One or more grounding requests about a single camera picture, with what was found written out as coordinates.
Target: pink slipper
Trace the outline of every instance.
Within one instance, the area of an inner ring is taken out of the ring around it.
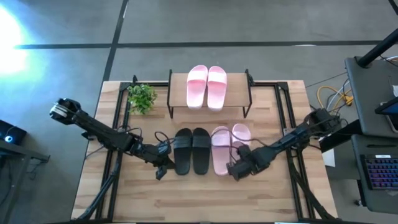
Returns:
[[[234,127],[232,128],[232,146],[234,146],[232,148],[232,156],[238,160],[240,159],[238,152],[237,152],[237,148],[239,146],[242,146],[243,144],[246,144],[248,146],[250,146],[250,141],[241,141],[236,139],[234,136],[236,136],[239,139],[242,140],[250,140],[251,139],[251,133],[249,128],[244,125],[244,124],[235,124]]]
[[[211,154],[213,157],[214,172],[217,175],[228,175],[226,164],[230,162],[229,148],[231,145],[231,135],[228,128],[224,126],[214,129],[211,135]]]
[[[188,74],[187,78],[187,106],[190,109],[200,109],[205,96],[207,82],[207,67],[197,65]]]
[[[226,73],[221,67],[213,66],[209,69],[207,80],[207,105],[212,111],[220,111],[223,109],[226,83]]]

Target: slipper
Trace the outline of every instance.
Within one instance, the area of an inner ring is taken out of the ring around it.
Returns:
[[[174,141],[174,163],[175,172],[178,175],[189,173],[192,153],[192,132],[183,128],[175,134]]]
[[[219,66],[213,66],[209,69],[207,80],[207,106],[212,111],[223,109],[227,78],[225,71]]]
[[[217,175],[228,175],[226,164],[230,162],[230,145],[231,135],[227,127],[217,127],[212,132],[211,137],[211,154],[213,156],[214,172]]]
[[[200,109],[205,96],[208,70],[204,65],[197,65],[188,73],[187,106],[190,109]]]
[[[196,174],[206,174],[209,170],[211,140],[203,128],[195,128],[192,134],[192,161]]]
[[[240,156],[238,155],[237,148],[244,144],[250,146],[250,141],[241,141],[241,140],[238,140],[237,138],[242,139],[242,140],[250,140],[251,133],[250,133],[249,128],[246,125],[235,124],[234,127],[232,128],[232,134],[233,134],[232,135],[232,146],[234,146],[234,147],[232,147],[232,156],[236,160],[238,160],[238,159],[240,159]]]

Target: gray floor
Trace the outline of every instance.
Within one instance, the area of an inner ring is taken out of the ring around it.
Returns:
[[[0,37],[12,44],[111,43],[122,0],[3,0],[0,24],[14,21]],[[398,17],[388,1],[130,0],[119,42],[381,40],[396,29]],[[168,69],[187,72],[197,64],[219,65],[227,72],[248,68],[256,80],[304,80],[306,85],[345,71],[346,57],[363,55],[372,46],[223,47],[118,49],[110,80],[166,80]],[[397,47],[385,56],[397,55]],[[76,126],[49,118],[59,97],[79,101],[94,114],[109,49],[9,50],[0,52],[0,119],[25,129],[25,145],[51,154],[48,164],[27,178],[11,223],[48,223],[70,218],[87,146]],[[346,75],[307,89],[318,107],[316,90],[335,88]],[[325,102],[330,93],[322,92]],[[356,119],[354,105],[341,110]],[[349,151],[349,144],[341,146]],[[397,215],[369,212],[353,200],[355,182],[338,180],[328,168],[339,217],[392,223]]]

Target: wooden table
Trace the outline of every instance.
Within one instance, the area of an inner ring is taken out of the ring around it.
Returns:
[[[310,112],[304,82],[288,81],[297,124]],[[112,125],[120,82],[104,82],[95,118]],[[220,112],[208,108],[190,110],[175,108],[174,119],[167,110],[167,87],[156,87],[158,99],[148,115],[130,115],[129,125],[141,127],[145,143],[157,144],[155,131],[170,138],[181,128],[205,128],[209,133],[217,126],[232,128],[236,123],[247,125],[252,137],[265,143],[281,138],[279,113],[272,88],[252,87],[252,108],[246,119],[241,108],[224,108]],[[123,119],[124,105],[119,124]],[[253,142],[251,149],[259,146]],[[88,153],[99,148],[90,142]],[[320,203],[337,216],[321,152],[309,147],[303,156],[310,188]],[[90,156],[84,163],[73,208],[72,218],[81,215],[98,193],[103,175],[106,150]],[[103,216],[108,211],[107,200]],[[303,211],[306,206],[301,194]],[[280,153],[265,171],[236,182],[231,176],[220,177],[210,163],[206,175],[187,175],[169,170],[155,180],[155,169],[136,157],[123,156],[116,199],[114,222],[272,222],[297,221],[286,154]]]

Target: rgb keyboard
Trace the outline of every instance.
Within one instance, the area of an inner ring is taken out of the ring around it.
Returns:
[[[398,155],[361,155],[366,179],[372,190],[398,190]]]

